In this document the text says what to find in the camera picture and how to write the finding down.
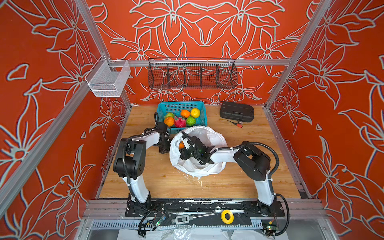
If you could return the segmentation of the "white plastic bag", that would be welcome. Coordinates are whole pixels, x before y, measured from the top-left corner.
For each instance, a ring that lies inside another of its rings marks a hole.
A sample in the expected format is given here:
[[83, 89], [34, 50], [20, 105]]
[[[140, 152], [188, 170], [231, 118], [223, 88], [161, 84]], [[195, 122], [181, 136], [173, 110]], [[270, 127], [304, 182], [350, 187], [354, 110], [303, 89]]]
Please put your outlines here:
[[219, 174], [224, 162], [214, 162], [209, 155], [216, 147], [227, 147], [224, 136], [210, 127], [194, 126], [175, 135], [170, 143], [170, 161], [178, 170], [193, 177]]

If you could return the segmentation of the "orange fruit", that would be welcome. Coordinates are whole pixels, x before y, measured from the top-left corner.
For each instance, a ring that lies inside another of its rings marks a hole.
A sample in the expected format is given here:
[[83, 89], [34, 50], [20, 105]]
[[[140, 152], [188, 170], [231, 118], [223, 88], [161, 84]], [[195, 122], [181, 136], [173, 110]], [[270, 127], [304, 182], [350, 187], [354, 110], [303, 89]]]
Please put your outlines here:
[[179, 150], [183, 149], [184, 147], [185, 147], [185, 145], [184, 145], [184, 143], [181, 141], [181, 142], [179, 143]]
[[175, 124], [174, 117], [166, 117], [164, 123], [171, 128]]
[[185, 119], [187, 119], [191, 115], [190, 111], [188, 111], [188, 110], [182, 110], [180, 114]]

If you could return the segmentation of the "pink dragon fruit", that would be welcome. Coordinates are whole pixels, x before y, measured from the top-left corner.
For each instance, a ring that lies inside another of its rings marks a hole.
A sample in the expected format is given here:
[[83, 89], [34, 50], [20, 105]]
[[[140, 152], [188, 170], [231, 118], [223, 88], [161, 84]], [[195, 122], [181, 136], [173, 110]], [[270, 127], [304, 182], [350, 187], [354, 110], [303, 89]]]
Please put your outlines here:
[[174, 117], [174, 125], [176, 128], [186, 128], [187, 121], [184, 118]]

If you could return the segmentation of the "yellow lemon fruit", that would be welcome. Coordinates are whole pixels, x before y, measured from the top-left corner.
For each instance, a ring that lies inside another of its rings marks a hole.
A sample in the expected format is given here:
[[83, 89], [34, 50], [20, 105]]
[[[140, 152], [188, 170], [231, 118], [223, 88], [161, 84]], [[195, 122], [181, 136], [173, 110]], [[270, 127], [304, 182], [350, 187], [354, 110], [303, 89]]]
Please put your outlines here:
[[200, 117], [200, 115], [201, 115], [201, 111], [198, 108], [191, 109], [191, 111], [190, 111], [191, 117], [198, 119]]

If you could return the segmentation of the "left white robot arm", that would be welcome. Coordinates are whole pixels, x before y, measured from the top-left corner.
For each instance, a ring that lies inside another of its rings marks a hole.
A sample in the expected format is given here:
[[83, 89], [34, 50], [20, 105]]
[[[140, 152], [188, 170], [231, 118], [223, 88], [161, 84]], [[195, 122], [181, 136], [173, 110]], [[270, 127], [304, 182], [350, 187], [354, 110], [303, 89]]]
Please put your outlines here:
[[145, 129], [140, 135], [120, 140], [113, 171], [122, 178], [130, 191], [135, 207], [146, 213], [156, 213], [163, 209], [162, 204], [152, 206], [150, 191], [145, 186], [143, 172], [146, 165], [147, 149], [158, 147], [160, 154], [170, 151], [170, 132], [165, 123], [154, 113], [155, 126]]

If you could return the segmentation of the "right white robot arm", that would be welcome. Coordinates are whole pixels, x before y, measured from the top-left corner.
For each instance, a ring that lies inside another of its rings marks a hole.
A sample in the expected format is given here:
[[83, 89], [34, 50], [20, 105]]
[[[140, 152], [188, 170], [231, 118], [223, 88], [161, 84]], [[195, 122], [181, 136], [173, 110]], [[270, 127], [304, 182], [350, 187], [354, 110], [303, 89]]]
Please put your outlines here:
[[280, 159], [275, 150], [259, 142], [243, 141], [235, 147], [207, 147], [196, 136], [182, 133], [184, 148], [181, 159], [195, 158], [200, 165], [236, 163], [255, 182], [258, 193], [257, 206], [262, 215], [275, 212], [277, 198], [273, 189], [272, 175], [278, 169]]

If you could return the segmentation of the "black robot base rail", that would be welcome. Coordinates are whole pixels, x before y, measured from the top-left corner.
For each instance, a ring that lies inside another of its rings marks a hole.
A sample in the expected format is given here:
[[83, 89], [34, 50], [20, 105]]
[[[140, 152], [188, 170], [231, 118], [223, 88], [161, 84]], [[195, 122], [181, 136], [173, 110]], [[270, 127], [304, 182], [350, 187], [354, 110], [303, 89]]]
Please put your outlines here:
[[[134, 219], [134, 229], [142, 232], [174, 229], [177, 227], [192, 228], [227, 228], [227, 229], [259, 229], [275, 234], [285, 231], [290, 223], [290, 210], [286, 201], [278, 201], [275, 212], [262, 215], [257, 200], [238, 199], [157, 199], [152, 206], [162, 204], [163, 209], [156, 213], [146, 213], [127, 201], [123, 217]], [[230, 210], [234, 214], [234, 222], [226, 225], [221, 220], [221, 213]]]

